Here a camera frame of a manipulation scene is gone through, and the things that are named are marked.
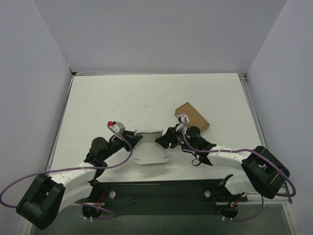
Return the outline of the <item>white paper box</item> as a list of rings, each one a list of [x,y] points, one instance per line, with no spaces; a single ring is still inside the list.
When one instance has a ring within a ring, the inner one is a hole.
[[[134,148],[134,161],[138,165],[165,164],[169,161],[165,150],[155,140],[161,137],[163,130],[137,130],[136,136],[142,139]]]

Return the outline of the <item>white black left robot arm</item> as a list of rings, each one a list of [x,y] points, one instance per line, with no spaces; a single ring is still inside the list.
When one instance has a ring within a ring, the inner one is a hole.
[[[108,166],[105,160],[121,149],[131,152],[142,138],[131,131],[124,131],[121,137],[113,135],[108,141],[96,137],[78,167],[59,174],[39,174],[18,203],[16,212],[42,230],[61,210],[76,201],[84,198],[96,201],[100,197],[100,188],[91,182]]]

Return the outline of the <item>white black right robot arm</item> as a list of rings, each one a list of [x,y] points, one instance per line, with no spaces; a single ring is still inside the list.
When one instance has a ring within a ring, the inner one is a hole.
[[[287,182],[290,172],[263,146],[257,146],[254,150],[221,147],[205,140],[198,127],[183,129],[182,125],[169,127],[155,142],[164,149],[180,146],[183,151],[193,154],[200,164],[221,165],[243,171],[245,176],[231,176],[226,180],[224,187],[231,195],[257,192],[268,199],[288,197],[288,194],[279,191]]]

